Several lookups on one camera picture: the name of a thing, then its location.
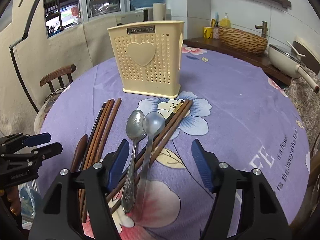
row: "faucet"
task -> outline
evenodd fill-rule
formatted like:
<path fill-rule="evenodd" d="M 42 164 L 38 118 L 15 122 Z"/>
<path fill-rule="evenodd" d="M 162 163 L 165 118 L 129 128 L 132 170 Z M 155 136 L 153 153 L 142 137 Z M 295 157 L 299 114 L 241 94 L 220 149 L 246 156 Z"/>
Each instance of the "faucet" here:
<path fill-rule="evenodd" d="M 258 26 L 258 25 L 255 26 L 256 29 L 262 30 L 262 34 L 261 34 L 262 38 L 266 38 L 267 36 L 267 31 L 268 31 L 267 25 L 268 25 L 267 22 L 262 21 L 262 26 Z"/>

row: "heart emblem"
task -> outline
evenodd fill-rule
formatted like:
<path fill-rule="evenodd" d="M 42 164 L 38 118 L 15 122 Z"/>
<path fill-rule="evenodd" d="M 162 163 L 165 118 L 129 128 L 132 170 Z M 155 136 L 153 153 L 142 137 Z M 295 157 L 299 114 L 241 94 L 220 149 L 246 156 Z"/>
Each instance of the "heart emblem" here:
<path fill-rule="evenodd" d="M 146 66 L 156 54 L 156 47 L 146 41 L 141 44 L 132 42 L 127 46 L 127 54 L 140 66 Z"/>

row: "tablecloth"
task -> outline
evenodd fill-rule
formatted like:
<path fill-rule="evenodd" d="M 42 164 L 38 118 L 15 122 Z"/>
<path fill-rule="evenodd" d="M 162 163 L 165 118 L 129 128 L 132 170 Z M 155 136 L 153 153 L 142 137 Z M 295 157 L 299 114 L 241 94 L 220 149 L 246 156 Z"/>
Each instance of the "tablecloth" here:
<path fill-rule="evenodd" d="M 60 155 L 44 161 L 39 169 L 42 196 L 58 172 L 70 167 L 79 139 L 90 135 L 103 102 L 122 98 L 104 157 L 123 138 L 132 147 L 125 126 L 133 110 L 158 111 L 167 117 L 181 99 L 188 98 L 193 106 L 149 170 L 142 220 L 136 223 L 121 207 L 113 214 L 121 238 L 200 238 L 215 195 L 204 187 L 191 155 L 196 138 L 235 169 L 261 169 L 290 223 L 303 200 L 310 166 L 305 128 L 292 102 L 259 67 L 214 51 L 183 47 L 182 52 L 176 99 L 124 93 L 114 58 L 91 68 L 65 90 L 41 130 L 63 146 Z M 140 142 L 139 150 L 146 141 Z M 120 197 L 121 193 L 109 206 Z M 230 236 L 236 233 L 240 214 L 240 193 L 236 197 Z M 90 222 L 84 228 L 92 235 Z"/>

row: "lamp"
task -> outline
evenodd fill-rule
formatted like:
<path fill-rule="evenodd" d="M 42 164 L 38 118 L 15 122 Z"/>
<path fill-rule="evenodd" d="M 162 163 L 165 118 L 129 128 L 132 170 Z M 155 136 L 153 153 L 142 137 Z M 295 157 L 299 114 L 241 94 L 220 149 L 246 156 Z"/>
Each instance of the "lamp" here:
<path fill-rule="evenodd" d="M 9 47 L 10 54 L 11 54 L 11 59 L 12 59 L 12 63 L 13 63 L 14 69 L 15 69 L 15 71 L 16 71 L 17 77 L 18 77 L 18 79 L 19 79 L 19 81 L 20 81 L 20 84 L 21 84 L 21 86 L 22 86 L 22 88 L 23 88 L 23 91 L 25 92 L 25 94 L 26 94 L 27 98 L 29 99 L 31 105 L 33 106 L 34 110 L 35 110 L 37 113 L 39 112 L 39 110 L 38 110 L 38 108 L 36 107 L 35 103 L 33 102 L 32 98 L 31 98 L 31 96 L 30 96 L 30 94 L 29 94 L 29 92 L 28 92 L 28 89 L 26 88 L 26 85 L 25 85 L 24 82 L 23 82 L 23 79 L 22 79 L 22 77 L 21 77 L 21 74 L 20 74 L 20 71 L 19 71 L 19 68 L 18 68 L 18 65 L 17 65 L 17 61 L 16 61 L 15 56 L 14 56 L 13 48 L 14 48 L 15 46 L 17 46 L 20 42 L 22 42 L 23 40 L 25 40 L 25 39 L 28 37 L 28 33 L 29 33 L 31 21 L 32 21 L 32 18 L 33 18 L 33 16 L 34 16 L 34 14 L 35 14 L 35 11 L 36 11 L 36 8 L 37 8 L 39 2 L 40 2 L 40 0 L 35 0 L 35 1 L 33 2 L 33 5 L 32 5 L 32 8 L 31 8 L 31 11 L 30 11 L 30 13 L 29 13 L 29 16 L 28 16 L 28 19 L 27 19 L 27 23 L 26 23 L 26 27 L 25 27 L 25 29 L 24 29 L 22 38 L 19 39 L 19 40 L 17 40 L 15 43 L 13 43 L 12 45 L 10 45 L 10 47 Z"/>

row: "yellow bottle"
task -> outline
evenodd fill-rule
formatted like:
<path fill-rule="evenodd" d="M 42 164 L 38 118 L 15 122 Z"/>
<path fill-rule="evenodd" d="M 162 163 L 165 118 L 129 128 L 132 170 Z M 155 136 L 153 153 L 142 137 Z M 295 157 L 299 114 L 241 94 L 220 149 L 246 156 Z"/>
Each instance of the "yellow bottle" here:
<path fill-rule="evenodd" d="M 231 27 L 231 23 L 230 23 L 230 20 L 229 20 L 229 18 L 228 18 L 228 14 L 227 13 L 225 13 L 226 14 L 226 16 L 224 17 L 224 19 L 222 19 L 221 21 L 220 21 L 220 27 Z"/>

